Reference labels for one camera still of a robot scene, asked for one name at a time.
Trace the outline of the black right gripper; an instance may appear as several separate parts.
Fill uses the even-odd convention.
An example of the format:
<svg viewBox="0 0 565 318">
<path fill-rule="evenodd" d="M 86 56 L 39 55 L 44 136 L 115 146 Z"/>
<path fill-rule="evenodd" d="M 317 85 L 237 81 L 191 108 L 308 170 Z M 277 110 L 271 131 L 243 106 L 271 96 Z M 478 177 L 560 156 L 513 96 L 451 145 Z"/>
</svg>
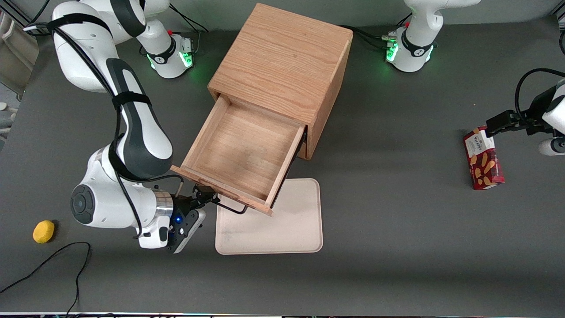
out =
<svg viewBox="0 0 565 318">
<path fill-rule="evenodd" d="M 171 221 L 196 221 L 199 218 L 196 209 L 204 208 L 207 204 L 218 204 L 220 199 L 213 198 L 213 189 L 210 186 L 195 185 L 192 188 L 192 197 L 173 196 L 172 202 Z"/>
</svg>

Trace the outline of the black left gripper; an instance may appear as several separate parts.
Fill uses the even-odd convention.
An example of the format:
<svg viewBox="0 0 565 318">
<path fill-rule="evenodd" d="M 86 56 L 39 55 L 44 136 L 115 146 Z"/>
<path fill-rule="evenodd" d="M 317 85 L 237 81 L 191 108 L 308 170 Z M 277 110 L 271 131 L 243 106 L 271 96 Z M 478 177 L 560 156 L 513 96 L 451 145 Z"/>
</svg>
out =
<svg viewBox="0 0 565 318">
<path fill-rule="evenodd" d="M 526 121 L 515 110 L 506 110 L 491 117 L 486 121 L 486 136 L 494 137 L 499 133 L 521 129 L 526 129 L 529 136 L 536 133 L 552 134 L 553 126 L 542 117 L 557 107 L 557 101 L 554 101 L 556 90 L 556 86 L 553 86 L 532 100 L 529 109 L 523 113 Z"/>
</svg>

